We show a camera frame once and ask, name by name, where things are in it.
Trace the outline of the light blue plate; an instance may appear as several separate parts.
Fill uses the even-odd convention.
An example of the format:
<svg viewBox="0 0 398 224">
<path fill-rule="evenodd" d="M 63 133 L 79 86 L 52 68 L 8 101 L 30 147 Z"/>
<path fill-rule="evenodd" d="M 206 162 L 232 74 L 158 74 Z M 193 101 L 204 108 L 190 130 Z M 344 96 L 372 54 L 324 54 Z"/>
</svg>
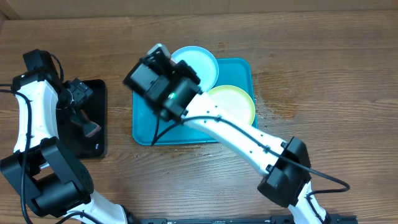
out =
<svg viewBox="0 0 398 224">
<path fill-rule="evenodd" d="M 199 46 L 186 46 L 172 54 L 176 61 L 185 61 L 191 66 L 200 79 L 200 88 L 204 92 L 211 90 L 219 77 L 219 66 L 215 56 L 207 49 Z"/>
</svg>

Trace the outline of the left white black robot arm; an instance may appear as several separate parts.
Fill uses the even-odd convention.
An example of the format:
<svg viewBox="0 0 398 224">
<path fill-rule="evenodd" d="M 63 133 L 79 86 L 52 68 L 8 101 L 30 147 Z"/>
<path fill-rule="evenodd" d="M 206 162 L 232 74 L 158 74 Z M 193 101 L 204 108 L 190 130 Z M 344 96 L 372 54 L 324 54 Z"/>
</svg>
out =
<svg viewBox="0 0 398 224">
<path fill-rule="evenodd" d="M 63 81 L 57 57 L 35 49 L 23 55 L 27 71 L 3 85 L 19 104 L 19 134 L 12 155 L 1 160 L 1 173 L 20 196 L 22 216 L 51 215 L 64 223 L 139 223 L 124 206 L 94 189 L 90 173 L 60 141 L 57 112 L 69 109 L 82 118 L 80 105 L 92 94 L 82 81 Z"/>
</svg>

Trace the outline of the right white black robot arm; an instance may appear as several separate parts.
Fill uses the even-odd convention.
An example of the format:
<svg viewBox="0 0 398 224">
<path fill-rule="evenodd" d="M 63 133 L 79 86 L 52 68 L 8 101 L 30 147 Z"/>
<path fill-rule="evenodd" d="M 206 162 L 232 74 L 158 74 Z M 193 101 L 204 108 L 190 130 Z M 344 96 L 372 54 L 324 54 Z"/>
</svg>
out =
<svg viewBox="0 0 398 224">
<path fill-rule="evenodd" d="M 248 161 L 263 177 L 258 191 L 288 208 L 295 223 L 329 223 L 329 214 L 312 192 L 313 171 L 305 143 L 262 132 L 214 102 L 205 82 L 215 83 L 218 73 L 212 54 L 178 57 L 157 44 L 139 59 L 123 83 L 158 118 L 199 130 Z"/>
</svg>

